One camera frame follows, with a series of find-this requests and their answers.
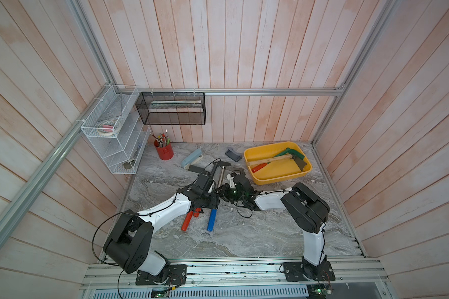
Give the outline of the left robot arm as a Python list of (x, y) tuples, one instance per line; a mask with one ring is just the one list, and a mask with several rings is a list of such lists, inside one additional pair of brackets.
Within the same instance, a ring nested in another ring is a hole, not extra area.
[(219, 196), (214, 193), (215, 171), (204, 171), (191, 184), (153, 208), (135, 213), (123, 212), (104, 244), (104, 252), (124, 272), (139, 271), (159, 277), (168, 274), (169, 261), (150, 250), (153, 235), (174, 219), (193, 214), (197, 209), (216, 209)]

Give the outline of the green hoe red grip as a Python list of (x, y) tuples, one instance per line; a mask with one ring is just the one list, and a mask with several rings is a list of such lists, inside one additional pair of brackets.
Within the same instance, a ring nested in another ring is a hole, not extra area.
[(282, 153), (277, 154), (275, 157), (277, 157), (277, 156), (282, 156), (282, 155), (284, 155), (284, 154), (294, 154), (294, 155), (297, 155), (298, 157), (300, 157), (301, 159), (304, 160), (304, 154), (298, 152), (298, 151), (295, 150), (295, 149), (291, 149), (291, 148), (285, 149)]

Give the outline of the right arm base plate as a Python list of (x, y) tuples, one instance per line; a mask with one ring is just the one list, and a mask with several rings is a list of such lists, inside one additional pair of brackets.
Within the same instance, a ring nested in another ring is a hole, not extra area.
[(331, 282), (336, 279), (331, 263), (323, 260), (318, 266), (308, 263), (306, 260), (300, 262), (285, 262), (280, 271), (285, 275), (287, 282), (323, 281)]

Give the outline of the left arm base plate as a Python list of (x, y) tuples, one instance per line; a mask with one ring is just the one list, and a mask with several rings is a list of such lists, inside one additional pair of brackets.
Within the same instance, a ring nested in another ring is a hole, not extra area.
[(172, 287), (179, 287), (185, 284), (187, 279), (187, 265), (166, 264), (161, 272), (157, 275), (152, 275), (148, 272), (139, 270), (135, 284), (138, 286), (157, 286), (164, 287), (166, 285)]

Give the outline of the wooden handle hoe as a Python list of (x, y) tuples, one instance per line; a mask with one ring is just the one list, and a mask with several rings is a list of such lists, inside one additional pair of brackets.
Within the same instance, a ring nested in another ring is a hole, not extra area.
[(270, 163), (284, 160), (293, 160), (301, 171), (308, 165), (303, 159), (294, 154), (284, 154), (282, 156), (277, 156), (273, 158), (262, 159), (258, 161), (250, 161), (247, 163), (247, 165), (251, 168), (252, 173), (256, 173)]

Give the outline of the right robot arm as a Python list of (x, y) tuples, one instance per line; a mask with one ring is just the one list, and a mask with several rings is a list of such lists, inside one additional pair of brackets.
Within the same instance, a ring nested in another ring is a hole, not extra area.
[(226, 183), (217, 189), (221, 199), (238, 204), (251, 211), (285, 209), (303, 230), (303, 260), (312, 267), (323, 264), (325, 238), (324, 227), (330, 207), (314, 191), (303, 183), (296, 183), (287, 189), (257, 191), (243, 174), (231, 177), (233, 185)]

